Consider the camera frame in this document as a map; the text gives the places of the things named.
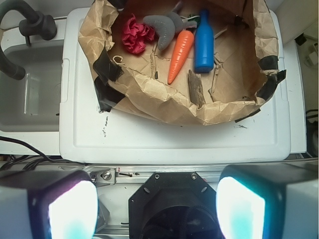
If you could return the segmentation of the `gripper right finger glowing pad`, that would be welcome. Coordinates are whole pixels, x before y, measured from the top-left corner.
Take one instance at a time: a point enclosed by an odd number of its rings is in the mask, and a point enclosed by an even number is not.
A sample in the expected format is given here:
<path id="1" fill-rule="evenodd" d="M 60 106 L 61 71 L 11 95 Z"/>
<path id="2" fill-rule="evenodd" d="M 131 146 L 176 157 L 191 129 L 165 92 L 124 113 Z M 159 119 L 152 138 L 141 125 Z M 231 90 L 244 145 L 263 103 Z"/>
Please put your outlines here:
<path id="1" fill-rule="evenodd" d="M 230 164 L 221 172 L 216 213 L 226 239 L 317 239 L 317 163 Z"/>

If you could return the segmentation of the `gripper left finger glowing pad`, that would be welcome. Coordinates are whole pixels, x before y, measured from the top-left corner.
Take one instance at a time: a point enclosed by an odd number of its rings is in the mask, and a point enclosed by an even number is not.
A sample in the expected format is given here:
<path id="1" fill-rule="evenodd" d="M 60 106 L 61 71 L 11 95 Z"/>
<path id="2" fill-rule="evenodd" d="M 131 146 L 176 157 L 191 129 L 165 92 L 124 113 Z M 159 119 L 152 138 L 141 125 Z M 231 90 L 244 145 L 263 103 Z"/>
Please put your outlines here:
<path id="1" fill-rule="evenodd" d="M 97 216 L 97 188 L 83 170 L 0 173 L 2 239 L 91 239 Z"/>

